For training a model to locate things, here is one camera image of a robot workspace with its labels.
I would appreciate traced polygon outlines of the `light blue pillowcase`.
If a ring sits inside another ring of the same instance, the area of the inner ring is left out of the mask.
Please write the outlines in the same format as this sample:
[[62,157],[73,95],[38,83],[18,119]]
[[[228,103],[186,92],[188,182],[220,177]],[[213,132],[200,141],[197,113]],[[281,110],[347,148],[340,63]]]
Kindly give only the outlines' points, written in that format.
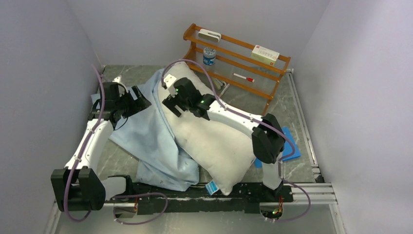
[[157,90],[162,72],[159,69],[146,82],[135,82],[151,106],[118,122],[98,161],[101,180],[129,175],[134,182],[175,191],[199,182],[198,163],[178,146],[162,111]]

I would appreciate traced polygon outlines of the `white pillow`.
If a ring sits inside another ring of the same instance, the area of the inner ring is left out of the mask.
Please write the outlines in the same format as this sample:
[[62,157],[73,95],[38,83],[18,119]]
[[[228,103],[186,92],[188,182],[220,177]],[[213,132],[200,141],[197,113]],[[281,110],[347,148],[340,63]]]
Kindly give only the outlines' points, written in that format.
[[225,124],[195,117],[189,111],[177,117],[164,104],[160,106],[178,146],[210,174],[224,195],[229,195],[255,160],[251,139]]

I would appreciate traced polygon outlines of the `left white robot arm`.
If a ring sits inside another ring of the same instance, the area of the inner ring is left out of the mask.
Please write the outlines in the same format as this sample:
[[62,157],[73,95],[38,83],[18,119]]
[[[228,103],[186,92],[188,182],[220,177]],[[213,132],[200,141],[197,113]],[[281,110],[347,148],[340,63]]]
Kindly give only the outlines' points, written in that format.
[[113,197],[124,203],[133,200],[135,189],[129,175],[113,175],[101,180],[96,169],[117,123],[150,105],[137,86],[127,89],[118,82],[103,83],[103,93],[93,101],[81,143],[64,168],[55,169],[51,174],[60,211],[98,211]]

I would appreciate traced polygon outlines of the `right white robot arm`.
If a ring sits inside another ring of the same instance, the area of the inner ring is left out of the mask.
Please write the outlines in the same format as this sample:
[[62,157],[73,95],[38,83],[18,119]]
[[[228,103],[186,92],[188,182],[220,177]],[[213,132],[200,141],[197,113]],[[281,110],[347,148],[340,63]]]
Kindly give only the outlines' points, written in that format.
[[283,180],[279,175],[278,158],[284,150],[286,137],[274,115],[251,114],[212,94],[202,95],[188,78],[167,75],[163,87],[169,92],[163,104],[177,117],[182,112],[190,112],[195,117],[219,122],[249,137],[254,156],[263,164],[264,198],[274,202],[281,196]]

